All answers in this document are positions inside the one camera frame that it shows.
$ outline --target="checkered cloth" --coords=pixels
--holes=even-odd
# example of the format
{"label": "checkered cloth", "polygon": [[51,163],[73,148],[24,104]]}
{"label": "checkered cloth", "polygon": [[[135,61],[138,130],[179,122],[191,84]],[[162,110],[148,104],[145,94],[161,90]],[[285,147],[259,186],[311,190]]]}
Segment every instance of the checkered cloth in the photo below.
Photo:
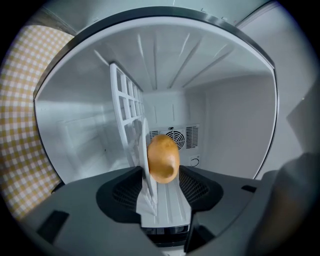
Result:
{"label": "checkered cloth", "polygon": [[60,182],[37,132],[33,92],[50,61],[72,38],[50,27],[26,26],[2,66],[0,185],[9,210],[18,220]]}

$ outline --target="white plastic divider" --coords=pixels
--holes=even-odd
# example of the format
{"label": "white plastic divider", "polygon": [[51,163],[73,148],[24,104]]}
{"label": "white plastic divider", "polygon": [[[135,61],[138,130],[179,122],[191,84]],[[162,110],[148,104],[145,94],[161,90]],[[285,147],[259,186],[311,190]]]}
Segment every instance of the white plastic divider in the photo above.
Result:
{"label": "white plastic divider", "polygon": [[152,208],[153,214],[157,215],[158,190],[157,182],[150,175],[147,155],[147,144],[150,144],[149,126],[146,118],[142,121],[142,135],[139,140],[140,166],[144,170],[145,178],[142,179],[143,196]]}
{"label": "white plastic divider", "polygon": [[117,64],[110,64],[111,91],[122,146],[129,165],[144,169],[142,194],[147,207],[157,215],[157,182],[149,173],[147,143],[148,121],[142,101],[142,91],[130,80]]}
{"label": "white plastic divider", "polygon": [[139,164],[139,137],[145,116],[141,90],[117,66],[110,65],[111,91],[121,142],[130,166]]}

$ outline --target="metal rim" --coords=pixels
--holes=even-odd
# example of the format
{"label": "metal rim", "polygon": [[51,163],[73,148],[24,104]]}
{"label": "metal rim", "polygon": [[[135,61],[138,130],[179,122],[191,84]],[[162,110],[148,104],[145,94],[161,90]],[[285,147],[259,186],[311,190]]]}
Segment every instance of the metal rim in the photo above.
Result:
{"label": "metal rim", "polygon": [[273,69],[275,68],[274,62],[256,42],[254,42],[249,36],[247,36],[241,30],[225,22],[222,19],[211,16],[210,14],[207,14],[205,12],[181,8],[181,7],[174,7],[174,6],[142,7],[142,8],[127,10],[127,11],[120,12],[112,16],[106,17],[90,25],[89,27],[81,31],[79,34],[77,34],[70,42],[68,42],[59,51],[59,53],[52,59],[52,61],[47,66],[47,68],[44,70],[33,92],[33,100],[36,98],[36,95],[41,85],[43,84],[43,82],[45,81],[45,79],[47,78],[51,70],[69,51],[71,51],[74,47],[76,47],[82,41],[116,24],[131,21],[131,20],[141,19],[141,18],[148,18],[148,17],[186,18],[186,19],[200,21],[200,22],[204,22],[204,23],[216,26],[220,29],[223,29],[233,34],[234,36],[238,37],[239,39],[241,39],[242,41],[250,45],[272,66]]}

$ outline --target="white refrigerator wall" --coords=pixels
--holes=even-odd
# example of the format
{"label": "white refrigerator wall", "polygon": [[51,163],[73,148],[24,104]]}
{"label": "white refrigerator wall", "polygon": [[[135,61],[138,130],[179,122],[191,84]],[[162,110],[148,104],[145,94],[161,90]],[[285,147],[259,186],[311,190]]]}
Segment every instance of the white refrigerator wall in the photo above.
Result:
{"label": "white refrigerator wall", "polygon": [[239,27],[271,57],[277,77],[279,113],[275,136],[258,179],[303,153],[288,116],[319,75],[316,55],[293,18],[278,4],[268,9],[252,15]]}
{"label": "white refrigerator wall", "polygon": [[266,60],[243,40],[204,22],[141,18],[114,25],[91,38],[103,33],[109,35],[96,42],[94,50],[108,63],[122,67],[144,93],[271,72]]}
{"label": "white refrigerator wall", "polygon": [[65,183],[128,167],[117,127],[110,69],[90,51],[42,86],[36,118],[46,153]]}
{"label": "white refrigerator wall", "polygon": [[275,89],[271,75],[215,82],[206,91],[201,168],[252,179],[273,132]]}
{"label": "white refrigerator wall", "polygon": [[203,90],[198,90],[198,92],[188,90],[152,92],[143,95],[145,117],[151,132],[168,130],[170,127],[174,127],[175,130],[185,130],[186,126],[199,125],[198,147],[179,150],[181,165],[189,166],[190,157],[198,155],[203,147],[205,102]]}

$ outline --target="fan grille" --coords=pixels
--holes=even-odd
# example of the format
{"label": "fan grille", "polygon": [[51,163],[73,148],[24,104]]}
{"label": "fan grille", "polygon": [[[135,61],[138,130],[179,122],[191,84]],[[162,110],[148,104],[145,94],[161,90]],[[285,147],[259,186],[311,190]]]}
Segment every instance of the fan grille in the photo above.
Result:
{"label": "fan grille", "polygon": [[149,132],[149,136],[150,136],[150,141],[152,141],[152,139],[157,136],[159,134],[158,130],[153,130]]}
{"label": "fan grille", "polygon": [[185,148],[192,149],[198,146],[199,128],[197,126],[187,127],[185,129]]}
{"label": "fan grille", "polygon": [[180,131],[172,130],[169,131],[166,135],[174,140],[179,150],[182,149],[185,144],[185,136]]}

